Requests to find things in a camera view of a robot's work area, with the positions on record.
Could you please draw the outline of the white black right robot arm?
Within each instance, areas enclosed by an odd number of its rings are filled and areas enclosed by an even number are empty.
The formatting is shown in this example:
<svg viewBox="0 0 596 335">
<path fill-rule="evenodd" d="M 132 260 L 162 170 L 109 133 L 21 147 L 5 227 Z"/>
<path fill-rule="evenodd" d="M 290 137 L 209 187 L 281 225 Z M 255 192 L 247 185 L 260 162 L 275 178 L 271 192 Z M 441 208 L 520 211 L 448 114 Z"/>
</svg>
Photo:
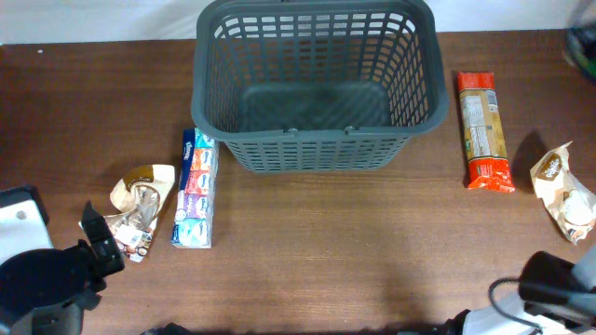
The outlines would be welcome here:
<svg viewBox="0 0 596 335">
<path fill-rule="evenodd" d="M 491 73 L 457 75 L 470 182 L 468 189 L 511 193 L 511 169 Z M 595 226 L 595 195 L 570 171 L 563 144 L 530 170 L 535 195 L 573 244 Z M 535 253 L 517 277 L 488 288 L 489 306 L 464 310 L 434 334 L 581 334 L 595 328 L 595 252 L 572 263 Z"/>
</svg>

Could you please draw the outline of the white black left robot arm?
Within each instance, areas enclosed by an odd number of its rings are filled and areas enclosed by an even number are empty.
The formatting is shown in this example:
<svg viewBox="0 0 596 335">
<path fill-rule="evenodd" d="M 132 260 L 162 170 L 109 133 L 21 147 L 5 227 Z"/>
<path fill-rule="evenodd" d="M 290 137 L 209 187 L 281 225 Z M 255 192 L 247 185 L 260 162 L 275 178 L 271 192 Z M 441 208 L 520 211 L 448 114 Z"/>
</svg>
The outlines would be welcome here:
<svg viewBox="0 0 596 335">
<path fill-rule="evenodd" d="M 49 217 L 33 186 L 1 193 L 1 332 L 80 334 L 84 313 L 95 309 L 105 277 L 124 260 L 104 217 L 90 203 L 81 226 L 87 236 L 54 248 Z"/>
</svg>

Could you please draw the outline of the beige white rice bag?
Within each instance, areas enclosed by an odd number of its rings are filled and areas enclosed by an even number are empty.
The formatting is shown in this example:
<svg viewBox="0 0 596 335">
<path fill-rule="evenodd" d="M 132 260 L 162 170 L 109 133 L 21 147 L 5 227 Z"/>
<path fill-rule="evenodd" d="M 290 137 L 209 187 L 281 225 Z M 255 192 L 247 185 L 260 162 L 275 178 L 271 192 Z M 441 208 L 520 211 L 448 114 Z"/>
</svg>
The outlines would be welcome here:
<svg viewBox="0 0 596 335">
<path fill-rule="evenodd" d="M 570 171 L 567 142 L 548 151 L 531 169 L 537 198 L 565 238 L 576 245 L 595 227 L 595 194 Z"/>
</svg>

